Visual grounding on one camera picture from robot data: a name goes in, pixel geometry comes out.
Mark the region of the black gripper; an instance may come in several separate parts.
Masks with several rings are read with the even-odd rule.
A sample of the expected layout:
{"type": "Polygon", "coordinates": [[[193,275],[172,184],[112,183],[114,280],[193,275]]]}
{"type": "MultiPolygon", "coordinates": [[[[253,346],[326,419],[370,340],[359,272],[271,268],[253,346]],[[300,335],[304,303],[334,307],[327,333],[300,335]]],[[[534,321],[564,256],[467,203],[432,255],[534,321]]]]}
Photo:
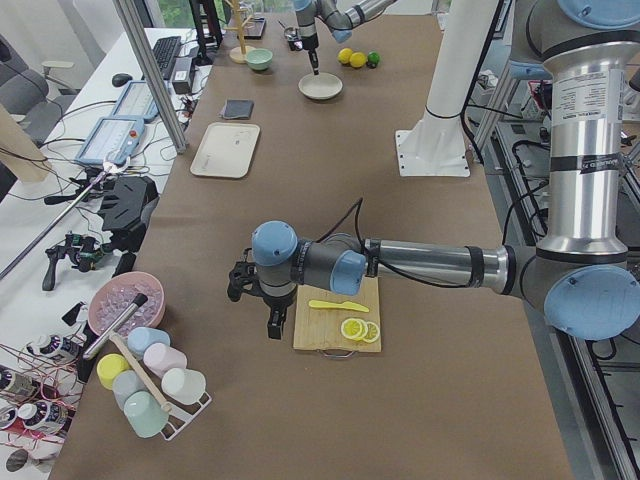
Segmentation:
{"type": "Polygon", "coordinates": [[[317,34],[311,36],[301,36],[296,33],[289,36],[288,41],[293,50],[306,50],[311,64],[312,72],[315,76],[319,74],[319,59],[316,49],[319,47],[319,38],[317,34]]]}
{"type": "Polygon", "coordinates": [[[297,285],[291,280],[290,262],[275,266],[259,265],[250,261],[251,248],[243,251],[242,259],[237,261],[229,272],[227,296],[232,302],[238,302],[243,294],[260,297],[269,306],[267,334],[270,339],[281,340],[286,323],[287,308],[293,303],[297,285]]]}

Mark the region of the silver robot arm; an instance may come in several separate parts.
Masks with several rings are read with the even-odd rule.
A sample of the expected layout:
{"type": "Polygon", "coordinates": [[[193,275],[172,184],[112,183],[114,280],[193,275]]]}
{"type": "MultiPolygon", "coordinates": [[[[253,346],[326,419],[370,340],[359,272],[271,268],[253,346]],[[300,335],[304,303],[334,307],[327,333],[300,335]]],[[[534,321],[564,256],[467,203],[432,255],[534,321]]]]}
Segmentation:
{"type": "Polygon", "coordinates": [[[364,278],[389,271],[433,287],[521,298],[577,338],[618,335],[639,315],[639,284],[616,235],[622,91],[638,50],[635,1],[516,3],[512,74],[552,80],[550,204],[546,234],[534,246],[454,248],[337,229],[313,241],[269,221],[230,272],[228,297],[263,299],[268,334],[279,338],[299,286],[354,295],[364,278]]]}
{"type": "Polygon", "coordinates": [[[336,1],[295,0],[293,7],[297,29],[302,47],[308,53],[313,75],[319,74],[317,20],[320,20],[329,29],[338,43],[342,43],[350,38],[355,28],[377,18],[394,3],[395,0],[364,0],[354,4],[346,11],[341,11],[336,1]]]}

